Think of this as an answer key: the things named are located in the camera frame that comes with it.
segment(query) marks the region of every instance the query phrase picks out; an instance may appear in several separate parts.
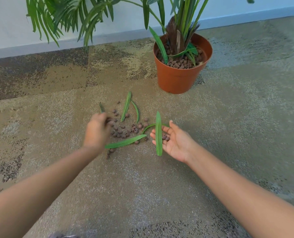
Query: orange plastic pot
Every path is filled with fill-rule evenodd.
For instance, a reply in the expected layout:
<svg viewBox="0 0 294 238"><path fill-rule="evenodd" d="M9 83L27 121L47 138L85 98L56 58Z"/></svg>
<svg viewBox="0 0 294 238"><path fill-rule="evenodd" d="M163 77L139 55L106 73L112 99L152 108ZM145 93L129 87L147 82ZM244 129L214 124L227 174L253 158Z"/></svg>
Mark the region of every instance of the orange plastic pot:
<svg viewBox="0 0 294 238"><path fill-rule="evenodd" d="M167 42L167 35L161 36L160 39L163 44L165 44ZM160 52L158 45L157 43L154 44L154 58L157 66L158 85L162 90L172 94L185 93L192 87L200 71L210 60L213 51L208 40L198 34L193 34L191 43L203 51L204 63L190 69L177 69L163 64L157 58L157 54Z"/></svg>

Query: floor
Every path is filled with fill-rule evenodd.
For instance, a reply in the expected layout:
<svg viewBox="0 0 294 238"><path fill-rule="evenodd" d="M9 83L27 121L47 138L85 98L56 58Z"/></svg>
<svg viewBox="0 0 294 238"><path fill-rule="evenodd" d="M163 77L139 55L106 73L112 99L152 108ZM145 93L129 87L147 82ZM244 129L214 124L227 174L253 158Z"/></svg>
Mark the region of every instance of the floor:
<svg viewBox="0 0 294 238"><path fill-rule="evenodd" d="M99 102L174 120L234 170L294 205L294 17L201 30L213 56L181 95L157 85L152 39L0 59L0 191L80 147ZM136 115L130 106L129 127ZM26 238L249 237L184 164L151 141L99 156Z"/></svg>

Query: baseboard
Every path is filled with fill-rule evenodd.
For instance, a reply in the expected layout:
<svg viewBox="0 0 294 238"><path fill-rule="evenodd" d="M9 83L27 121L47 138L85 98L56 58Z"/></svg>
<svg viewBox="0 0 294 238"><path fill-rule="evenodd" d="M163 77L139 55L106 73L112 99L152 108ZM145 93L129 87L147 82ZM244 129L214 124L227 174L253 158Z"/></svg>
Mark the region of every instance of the baseboard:
<svg viewBox="0 0 294 238"><path fill-rule="evenodd" d="M288 16L294 16L294 7L285 7L285 8L258 11L258 12L252 12L252 13L246 13L246 14L203 19L201 20L200 29L223 27L223 26L235 25L240 23L275 19L275 18L288 17ZM156 27L154 28L154 30L159 35L162 34L161 27ZM151 37L150 32L145 29L121 32L121 33L113 33L108 35L97 35L97 36L93 36L93 45L117 42L117 41L135 40L135 39L141 39L145 37ZM83 40L80 40L79 42L77 42L77 39L61 40L59 41L59 46L60 47L58 47L55 44L55 42L50 42L49 44L38 43L38 44L30 44L30 45L17 46L17 47L1 48L0 58L82 47Z"/></svg>

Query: hand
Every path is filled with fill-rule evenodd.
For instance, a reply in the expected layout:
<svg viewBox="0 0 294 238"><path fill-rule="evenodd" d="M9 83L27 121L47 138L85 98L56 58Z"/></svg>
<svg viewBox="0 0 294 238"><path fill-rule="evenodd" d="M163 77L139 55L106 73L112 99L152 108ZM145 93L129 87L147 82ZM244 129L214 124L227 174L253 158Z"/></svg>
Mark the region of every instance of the hand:
<svg viewBox="0 0 294 238"><path fill-rule="evenodd" d="M94 114L86 127L83 147L96 148L102 152L110 139L110 124L105 124L106 113Z"/></svg>
<svg viewBox="0 0 294 238"><path fill-rule="evenodd" d="M163 150L170 156L183 163L187 162L187 159L191 156L191 151L198 144L191 138L191 136L180 129L172 120L169 122L169 127L162 126L161 129L166 132L170 140L163 140ZM153 138L153 144L156 145L156 131L153 129L150 133Z"/></svg>

